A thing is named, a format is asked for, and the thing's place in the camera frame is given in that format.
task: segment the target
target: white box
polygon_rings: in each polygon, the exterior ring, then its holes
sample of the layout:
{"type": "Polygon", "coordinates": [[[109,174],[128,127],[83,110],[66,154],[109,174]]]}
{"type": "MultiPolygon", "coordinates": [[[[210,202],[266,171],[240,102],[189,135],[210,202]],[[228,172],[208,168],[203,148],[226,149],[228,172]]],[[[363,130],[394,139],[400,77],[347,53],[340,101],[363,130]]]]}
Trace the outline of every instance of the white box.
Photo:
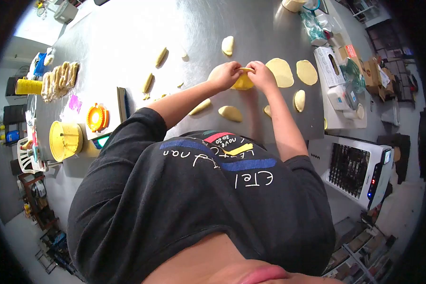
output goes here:
{"type": "Polygon", "coordinates": [[[344,85],[338,85],[329,89],[327,96],[335,110],[350,110],[350,106],[346,101],[346,88],[344,88],[344,85]]]}
{"type": "Polygon", "coordinates": [[[314,50],[314,55],[324,73],[328,87],[335,87],[346,82],[331,48],[318,47],[314,50]]]}

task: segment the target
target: yellow bucket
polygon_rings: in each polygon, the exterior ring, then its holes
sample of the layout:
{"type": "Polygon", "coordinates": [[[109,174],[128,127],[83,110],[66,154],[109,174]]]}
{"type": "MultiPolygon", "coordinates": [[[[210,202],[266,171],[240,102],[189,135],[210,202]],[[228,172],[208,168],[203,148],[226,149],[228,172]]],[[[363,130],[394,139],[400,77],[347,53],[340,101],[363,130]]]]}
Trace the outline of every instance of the yellow bucket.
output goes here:
{"type": "Polygon", "coordinates": [[[82,149],[82,130],[76,123],[54,121],[50,127],[49,145],[53,158],[61,162],[82,149]]]}
{"type": "Polygon", "coordinates": [[[19,79],[14,92],[15,94],[41,94],[42,88],[42,81],[19,79]]]}

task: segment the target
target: bottle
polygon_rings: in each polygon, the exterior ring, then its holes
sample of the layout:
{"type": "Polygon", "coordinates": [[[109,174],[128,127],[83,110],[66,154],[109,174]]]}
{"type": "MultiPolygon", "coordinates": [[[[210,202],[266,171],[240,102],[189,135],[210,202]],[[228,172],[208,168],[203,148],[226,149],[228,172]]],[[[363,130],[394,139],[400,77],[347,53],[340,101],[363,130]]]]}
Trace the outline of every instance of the bottle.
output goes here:
{"type": "Polygon", "coordinates": [[[13,130],[6,133],[6,143],[12,143],[19,140],[19,130],[13,130]]]}

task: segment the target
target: stacked dough strips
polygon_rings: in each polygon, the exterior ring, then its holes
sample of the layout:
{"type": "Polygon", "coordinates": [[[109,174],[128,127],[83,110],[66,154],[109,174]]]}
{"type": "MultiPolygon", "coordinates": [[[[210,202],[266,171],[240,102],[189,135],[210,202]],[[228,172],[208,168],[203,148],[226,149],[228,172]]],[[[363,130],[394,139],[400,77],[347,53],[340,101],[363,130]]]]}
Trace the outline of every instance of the stacked dough strips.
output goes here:
{"type": "Polygon", "coordinates": [[[66,95],[68,89],[74,87],[78,67],[78,62],[65,61],[62,65],[55,66],[52,72],[46,72],[43,75],[43,88],[41,89],[43,100],[50,102],[66,95]]]}

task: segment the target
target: raw dough circle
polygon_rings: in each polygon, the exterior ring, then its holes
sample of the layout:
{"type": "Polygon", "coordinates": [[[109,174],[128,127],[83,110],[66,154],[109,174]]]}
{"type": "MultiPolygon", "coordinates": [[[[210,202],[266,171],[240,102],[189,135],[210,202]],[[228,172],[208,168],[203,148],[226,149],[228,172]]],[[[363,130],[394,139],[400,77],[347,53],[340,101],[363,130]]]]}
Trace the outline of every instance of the raw dough circle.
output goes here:
{"type": "Polygon", "coordinates": [[[235,84],[233,84],[233,86],[230,87],[230,88],[231,89],[237,89],[237,90],[240,90],[240,91],[245,91],[245,90],[250,89],[252,87],[254,87],[254,83],[251,82],[251,80],[249,79],[248,73],[243,72],[243,74],[240,75],[240,77],[235,82],[235,84]]]}
{"type": "Polygon", "coordinates": [[[265,66],[273,72],[279,88],[289,88],[293,85],[293,75],[287,61],[280,58],[273,58],[265,66]]]}
{"type": "Polygon", "coordinates": [[[298,112],[302,112],[304,110],[305,100],[306,100],[306,94],[302,89],[296,92],[295,96],[293,96],[293,104],[295,105],[295,109],[298,112]]]}
{"type": "Polygon", "coordinates": [[[317,83],[317,71],[311,62],[307,60],[297,62],[297,75],[306,85],[311,86],[317,83]]]}
{"type": "Polygon", "coordinates": [[[219,114],[231,121],[242,122],[243,116],[239,109],[231,105],[225,105],[218,110],[219,114]]]}

